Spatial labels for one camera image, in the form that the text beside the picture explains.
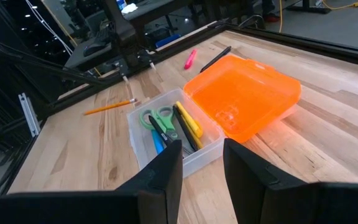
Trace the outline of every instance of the metal bracket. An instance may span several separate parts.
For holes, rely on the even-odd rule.
[[[30,98],[26,97],[25,93],[19,94],[20,104],[24,112],[25,119],[29,125],[30,133],[32,137],[40,134],[41,128],[37,120],[37,115],[34,112]]]

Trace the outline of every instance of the scissors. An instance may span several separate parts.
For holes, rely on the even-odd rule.
[[[149,130],[154,130],[153,125],[150,123],[149,119],[145,120],[146,115],[151,115],[161,127],[162,131],[170,136],[172,139],[178,138],[178,133],[175,130],[175,127],[172,123],[173,110],[171,106],[163,106],[157,110],[144,110],[140,114],[140,122],[142,125]]]

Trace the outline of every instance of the orange plastic lid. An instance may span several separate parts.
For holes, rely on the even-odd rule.
[[[273,67],[228,55],[184,91],[227,136],[245,142],[298,102],[301,85]]]

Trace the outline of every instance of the floor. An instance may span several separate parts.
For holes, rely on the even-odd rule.
[[[331,7],[340,7],[356,0],[326,0]],[[268,30],[278,31],[280,23],[269,24]],[[358,7],[331,11],[328,14],[283,11],[282,32],[311,39],[358,48]]]
[[[279,1],[274,0],[277,14],[280,13]],[[354,3],[355,0],[326,0],[331,7],[339,7]],[[287,7],[297,0],[283,1],[283,7]],[[261,13],[260,1],[255,4],[256,13]],[[184,7],[170,14],[172,24],[177,27],[176,33],[185,35],[196,28],[203,26],[207,21],[201,16],[200,23],[195,24],[191,20],[191,13]],[[166,26],[165,18],[157,19],[150,23],[146,29],[153,30],[160,26]],[[280,23],[267,24],[268,30],[279,30]],[[283,10],[283,28],[285,34],[298,35],[311,39],[333,42],[358,48],[358,8],[350,7],[331,11],[329,14],[313,14],[307,12],[293,12]]]

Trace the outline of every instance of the yellow pencil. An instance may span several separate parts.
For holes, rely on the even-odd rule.
[[[111,108],[116,108],[118,106],[127,105],[129,103],[135,103],[136,101],[137,101],[136,98],[131,99],[131,100],[126,100],[126,101],[116,103],[116,104],[113,104],[113,105],[110,105],[110,106],[105,106],[105,107],[98,108],[98,109],[95,109],[95,110],[87,111],[87,112],[85,112],[84,115],[89,115],[89,114],[97,113],[97,112],[100,112],[100,111],[105,111],[105,110],[108,110],[108,109],[111,109]]]

